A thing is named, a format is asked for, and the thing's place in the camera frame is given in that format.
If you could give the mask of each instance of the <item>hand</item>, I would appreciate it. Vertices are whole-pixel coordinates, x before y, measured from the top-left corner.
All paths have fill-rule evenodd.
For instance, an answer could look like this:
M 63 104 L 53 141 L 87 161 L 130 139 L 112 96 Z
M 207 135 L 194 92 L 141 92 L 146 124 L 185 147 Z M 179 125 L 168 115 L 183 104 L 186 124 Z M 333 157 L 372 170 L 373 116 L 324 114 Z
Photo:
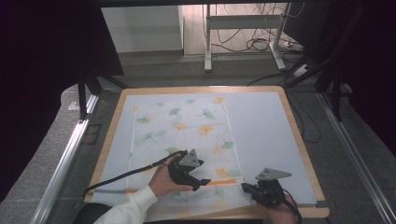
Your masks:
M 289 194 L 285 194 L 285 197 L 289 203 L 294 204 L 294 201 Z M 260 203 L 257 203 L 257 206 L 267 210 L 268 215 L 270 216 L 270 219 L 274 224 L 297 223 L 296 216 L 284 203 L 280 204 L 278 207 L 275 208 L 267 208 Z
M 154 192 L 155 196 L 157 197 L 163 196 L 174 190 L 180 190 L 180 191 L 193 190 L 192 186 L 177 185 L 169 175 L 168 165 L 174 158 L 178 156 L 180 155 L 176 155 L 175 157 L 169 158 L 163 164 L 159 165 L 154 176 L 149 181 L 148 186 L 151 188 L 152 192 Z

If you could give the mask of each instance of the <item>wooden floor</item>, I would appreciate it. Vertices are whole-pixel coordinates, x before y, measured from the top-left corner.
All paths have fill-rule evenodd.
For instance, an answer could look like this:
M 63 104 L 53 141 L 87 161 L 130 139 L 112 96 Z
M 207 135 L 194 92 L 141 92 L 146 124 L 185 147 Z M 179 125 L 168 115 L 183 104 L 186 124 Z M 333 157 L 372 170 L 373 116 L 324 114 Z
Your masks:
M 272 15 L 281 14 L 285 4 L 229 4 L 211 5 L 210 14 L 213 15 Z M 183 6 L 184 17 L 184 54 L 202 55 L 205 54 L 205 17 L 206 5 Z M 273 39 L 269 35 L 269 30 L 213 30 L 211 31 L 212 53 L 235 53 L 254 52 L 257 50 L 245 50 L 247 44 L 253 38 L 264 39 L 256 42 L 256 49 L 266 49 L 268 39 Z

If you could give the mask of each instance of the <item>white sleeve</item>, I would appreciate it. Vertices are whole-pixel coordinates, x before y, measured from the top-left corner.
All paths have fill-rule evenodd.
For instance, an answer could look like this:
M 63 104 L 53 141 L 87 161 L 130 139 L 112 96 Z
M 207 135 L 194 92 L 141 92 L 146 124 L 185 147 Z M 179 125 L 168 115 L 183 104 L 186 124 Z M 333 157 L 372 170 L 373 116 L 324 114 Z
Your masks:
M 149 185 L 135 193 L 126 194 L 94 224 L 141 224 L 150 206 L 158 201 Z

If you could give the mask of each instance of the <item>person's left hand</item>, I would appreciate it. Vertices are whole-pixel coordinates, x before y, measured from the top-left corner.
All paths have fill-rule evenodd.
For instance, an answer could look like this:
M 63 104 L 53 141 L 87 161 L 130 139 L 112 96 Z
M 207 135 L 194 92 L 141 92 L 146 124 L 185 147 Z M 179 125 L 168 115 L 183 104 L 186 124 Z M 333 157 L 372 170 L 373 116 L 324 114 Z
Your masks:
M 152 192 L 154 192 L 155 196 L 163 196 L 174 190 L 193 190 L 192 186 L 177 185 L 169 175 L 168 165 L 176 157 L 177 156 L 169 158 L 163 164 L 159 165 L 154 176 L 149 181 L 148 186 L 151 188 Z

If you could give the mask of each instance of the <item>white wall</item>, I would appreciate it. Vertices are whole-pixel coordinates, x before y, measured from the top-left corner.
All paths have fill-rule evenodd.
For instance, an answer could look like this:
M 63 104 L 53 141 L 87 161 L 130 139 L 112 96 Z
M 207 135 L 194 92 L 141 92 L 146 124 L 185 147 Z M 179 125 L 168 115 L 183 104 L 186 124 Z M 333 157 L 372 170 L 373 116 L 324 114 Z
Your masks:
M 183 49 L 181 7 L 102 8 L 117 52 Z

